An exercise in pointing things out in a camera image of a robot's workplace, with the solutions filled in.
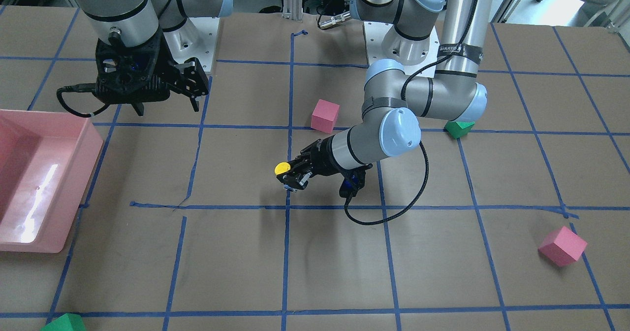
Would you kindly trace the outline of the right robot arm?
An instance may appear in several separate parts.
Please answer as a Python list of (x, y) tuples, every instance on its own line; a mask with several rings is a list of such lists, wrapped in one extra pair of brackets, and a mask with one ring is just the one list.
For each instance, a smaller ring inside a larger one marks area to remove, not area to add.
[(145, 103), (168, 100), (172, 93), (199, 111), (199, 97), (209, 93), (202, 61), (207, 42), (193, 19), (227, 17), (233, 0), (75, 1), (98, 38), (97, 79), (59, 88), (65, 111), (90, 118), (129, 104), (143, 116)]

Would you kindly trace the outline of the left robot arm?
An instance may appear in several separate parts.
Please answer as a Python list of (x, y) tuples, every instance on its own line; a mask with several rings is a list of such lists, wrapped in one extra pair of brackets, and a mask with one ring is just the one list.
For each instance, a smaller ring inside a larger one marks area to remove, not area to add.
[(420, 117), (479, 120), (487, 105), (477, 82), (492, 0), (349, 0), (351, 18), (391, 24), (384, 58), (369, 65), (362, 122), (302, 149), (274, 174), (290, 191), (340, 173), (349, 185), (377, 161), (421, 143)]

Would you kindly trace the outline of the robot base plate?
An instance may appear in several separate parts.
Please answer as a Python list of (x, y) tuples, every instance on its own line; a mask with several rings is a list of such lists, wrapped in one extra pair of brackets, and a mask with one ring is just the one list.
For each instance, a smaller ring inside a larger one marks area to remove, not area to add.
[(205, 73), (212, 72), (218, 44), (221, 18), (188, 18), (179, 29), (165, 32), (165, 39), (173, 59), (178, 63), (192, 57), (199, 59)]

